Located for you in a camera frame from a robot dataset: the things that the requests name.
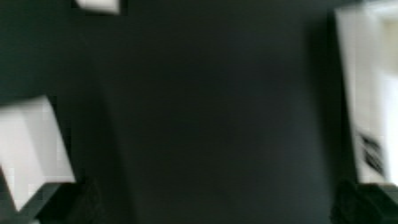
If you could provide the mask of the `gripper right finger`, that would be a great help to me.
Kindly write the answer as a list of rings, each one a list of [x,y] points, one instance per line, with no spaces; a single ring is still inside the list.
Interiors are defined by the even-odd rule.
[[[339,183],[330,209],[332,224],[398,224],[398,186]]]

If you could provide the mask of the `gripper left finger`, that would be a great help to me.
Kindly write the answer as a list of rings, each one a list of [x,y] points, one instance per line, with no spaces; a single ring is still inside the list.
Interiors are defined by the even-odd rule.
[[[46,184],[11,217],[11,224],[108,224],[99,187],[92,178]]]

